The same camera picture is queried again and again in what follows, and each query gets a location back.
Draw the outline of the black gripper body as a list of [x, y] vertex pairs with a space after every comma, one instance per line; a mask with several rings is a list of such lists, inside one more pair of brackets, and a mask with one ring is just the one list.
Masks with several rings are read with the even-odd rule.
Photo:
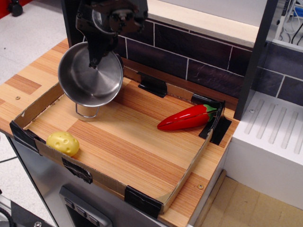
[[89, 51], [111, 51], [115, 36], [142, 31], [147, 17], [146, 0], [81, 0], [76, 28], [85, 36]]

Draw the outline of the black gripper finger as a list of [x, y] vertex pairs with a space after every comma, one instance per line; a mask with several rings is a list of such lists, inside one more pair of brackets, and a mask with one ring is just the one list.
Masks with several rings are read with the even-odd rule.
[[108, 53], [110, 52], [108, 47], [109, 42], [88, 42], [89, 66], [91, 68], [95, 69], [101, 62], [102, 58], [108, 55]]

